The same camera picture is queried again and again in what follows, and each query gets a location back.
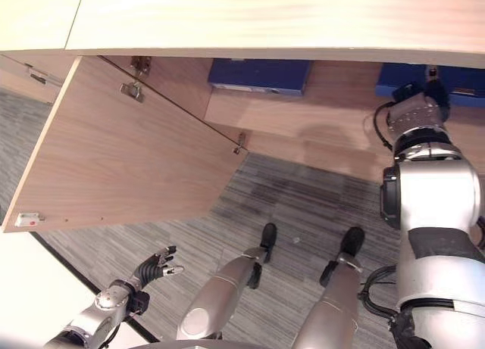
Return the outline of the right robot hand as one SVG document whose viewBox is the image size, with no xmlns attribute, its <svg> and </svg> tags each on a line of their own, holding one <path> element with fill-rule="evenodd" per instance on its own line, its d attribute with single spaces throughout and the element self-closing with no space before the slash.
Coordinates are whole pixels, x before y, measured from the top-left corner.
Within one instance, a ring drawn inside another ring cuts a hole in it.
<svg viewBox="0 0 485 349">
<path fill-rule="evenodd" d="M 439 78 L 438 66 L 427 65 L 425 76 L 424 94 L 436 102 L 440 109 L 442 121 L 446 122 L 450 116 L 450 101 L 449 94 Z"/>
</svg>

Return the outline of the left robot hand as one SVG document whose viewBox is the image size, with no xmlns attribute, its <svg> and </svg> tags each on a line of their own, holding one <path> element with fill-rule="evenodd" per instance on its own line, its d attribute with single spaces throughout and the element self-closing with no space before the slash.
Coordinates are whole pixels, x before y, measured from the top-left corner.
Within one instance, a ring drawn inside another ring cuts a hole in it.
<svg viewBox="0 0 485 349">
<path fill-rule="evenodd" d="M 168 264 L 173 260 L 176 252 L 177 247 L 175 245 L 167 246 L 141 262 L 135 268 L 130 278 L 136 281 L 138 290 L 145 288 L 151 282 L 162 277 L 181 274 L 184 271 L 183 266 L 171 266 Z"/>
</svg>

